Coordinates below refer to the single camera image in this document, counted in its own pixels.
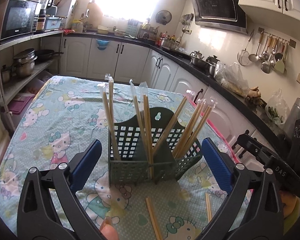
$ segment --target screw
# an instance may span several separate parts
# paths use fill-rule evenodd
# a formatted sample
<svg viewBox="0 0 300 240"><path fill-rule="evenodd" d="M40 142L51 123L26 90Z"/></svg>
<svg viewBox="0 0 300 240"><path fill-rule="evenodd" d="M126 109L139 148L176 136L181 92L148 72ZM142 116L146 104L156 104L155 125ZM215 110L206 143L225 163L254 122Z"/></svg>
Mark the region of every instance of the screw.
<svg viewBox="0 0 300 240"><path fill-rule="evenodd" d="M244 165L242 163L237 163L236 167L238 170L241 170L241 171L244 170Z"/></svg>
<svg viewBox="0 0 300 240"><path fill-rule="evenodd" d="M29 169L29 173L35 173L37 171L37 168L35 168L35 167L32 167L32 168L30 168Z"/></svg>
<svg viewBox="0 0 300 240"><path fill-rule="evenodd" d="M271 170L270 168L267 168L267 169L266 169L266 172L267 172L268 174L273 174L273 170Z"/></svg>
<svg viewBox="0 0 300 240"><path fill-rule="evenodd" d="M64 170L67 166L68 166L68 164L66 164L66 163L60 163L58 167L60 170Z"/></svg>

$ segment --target range hood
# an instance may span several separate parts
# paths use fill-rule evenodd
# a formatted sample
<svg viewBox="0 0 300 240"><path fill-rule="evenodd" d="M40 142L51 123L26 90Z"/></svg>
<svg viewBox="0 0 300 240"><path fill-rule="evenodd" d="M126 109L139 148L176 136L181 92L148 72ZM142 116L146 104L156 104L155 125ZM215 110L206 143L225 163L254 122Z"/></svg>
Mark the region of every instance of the range hood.
<svg viewBox="0 0 300 240"><path fill-rule="evenodd" d="M247 18L239 0L191 0L195 24L247 33Z"/></svg>

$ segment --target microwave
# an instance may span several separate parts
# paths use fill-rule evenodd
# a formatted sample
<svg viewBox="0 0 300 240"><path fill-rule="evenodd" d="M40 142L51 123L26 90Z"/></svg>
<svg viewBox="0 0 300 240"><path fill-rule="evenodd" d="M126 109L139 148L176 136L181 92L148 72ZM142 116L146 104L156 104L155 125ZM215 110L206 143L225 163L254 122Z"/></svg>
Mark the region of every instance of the microwave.
<svg viewBox="0 0 300 240"><path fill-rule="evenodd" d="M36 31L41 4L7 0L0 3L0 40Z"/></svg>
<svg viewBox="0 0 300 240"><path fill-rule="evenodd" d="M247 18L239 0L191 0L195 24L247 33Z"/></svg>

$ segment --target frying pan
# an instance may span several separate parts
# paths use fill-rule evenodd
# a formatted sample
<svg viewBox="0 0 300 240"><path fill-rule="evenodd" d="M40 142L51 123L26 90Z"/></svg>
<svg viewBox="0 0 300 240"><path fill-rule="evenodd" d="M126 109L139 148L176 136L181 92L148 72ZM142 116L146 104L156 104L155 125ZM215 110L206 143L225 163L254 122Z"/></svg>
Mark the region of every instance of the frying pan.
<svg viewBox="0 0 300 240"><path fill-rule="evenodd" d="M38 56L37 61L46 61L51 59L53 55L63 54L63 52L54 52L52 49L39 49L34 54Z"/></svg>

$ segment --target black countertop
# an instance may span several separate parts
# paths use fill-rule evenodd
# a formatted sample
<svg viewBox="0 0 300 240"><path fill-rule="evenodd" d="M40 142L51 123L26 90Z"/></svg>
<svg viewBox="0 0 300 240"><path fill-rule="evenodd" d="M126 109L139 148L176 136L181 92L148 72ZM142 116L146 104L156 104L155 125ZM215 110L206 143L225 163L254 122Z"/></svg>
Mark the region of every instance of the black countertop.
<svg viewBox="0 0 300 240"><path fill-rule="evenodd" d="M264 109L262 109L260 106L255 107L250 105L248 102L245 101L244 98L222 87L214 79L208 77L208 75L204 73L202 69L191 64L190 60L184 59L182 57L174 56L170 54L166 49L162 49L159 46L149 45L144 42L138 41L137 39L132 39L132 38L116 37L111 34L100 35L96 33L71 33L67 36L87 37L87 38L131 43L131 44L147 47L159 52L163 56L171 59L172 61L180 65L182 68L184 68L186 71L194 75L205 85L211 87L220 95L222 95L225 99L227 99L235 108L237 108L252 123L253 126L257 128L257 130L266 138L269 144L274 148L274 150L279 155L283 157L287 156L288 150L286 144L277 137L277 135L281 135L283 132L279 127L277 127L273 122L270 121Z"/></svg>

